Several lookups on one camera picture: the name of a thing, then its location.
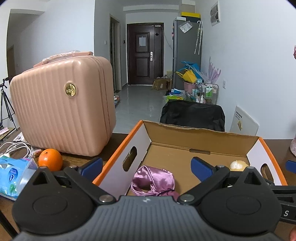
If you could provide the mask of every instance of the electrical box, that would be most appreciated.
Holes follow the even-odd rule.
[[[241,135],[256,136],[259,125],[241,108],[235,108],[230,132]]]
[[[211,24],[212,26],[216,25],[217,23],[221,22],[220,20],[220,5],[219,1],[215,3],[215,5],[211,8]]]

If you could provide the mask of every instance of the refrigerator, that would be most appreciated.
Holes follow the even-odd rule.
[[[201,51],[198,55],[198,46],[196,54],[194,54],[196,39],[197,39],[197,29],[199,23],[192,23],[193,27],[183,33],[179,28],[179,25],[184,23],[181,20],[174,20],[173,25],[173,88],[184,90],[183,79],[176,74],[176,71],[184,67],[182,61],[197,63],[200,67],[201,62]]]

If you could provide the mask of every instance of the pink suitcase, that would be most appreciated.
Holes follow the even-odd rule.
[[[24,138],[32,146],[98,155],[116,124],[110,62],[92,52],[43,60],[10,83]]]

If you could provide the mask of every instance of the purple satin cloth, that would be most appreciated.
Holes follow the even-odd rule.
[[[136,196],[173,196],[175,201],[179,197],[174,190],[173,174],[155,167],[141,166],[133,177],[131,189]]]

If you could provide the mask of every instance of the plastic bag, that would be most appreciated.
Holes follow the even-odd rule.
[[[183,31],[183,33],[188,32],[193,27],[193,24],[190,21],[184,22],[179,25],[179,28]]]
[[[164,96],[164,99],[165,99],[165,103],[167,103],[169,100],[184,100],[183,97],[176,96],[176,95],[167,95],[167,96]]]
[[[0,158],[0,195],[16,200],[20,192],[38,169],[34,159]]]
[[[52,56],[50,56],[48,58],[44,58],[42,60],[42,62],[43,62],[43,64],[48,64],[48,63],[55,62],[55,61],[58,61],[58,60],[71,58],[71,57],[75,56],[75,53],[80,53],[80,51],[79,50],[73,50],[73,51],[66,52],[66,53],[59,53],[59,54],[56,54],[56,55],[52,55]]]

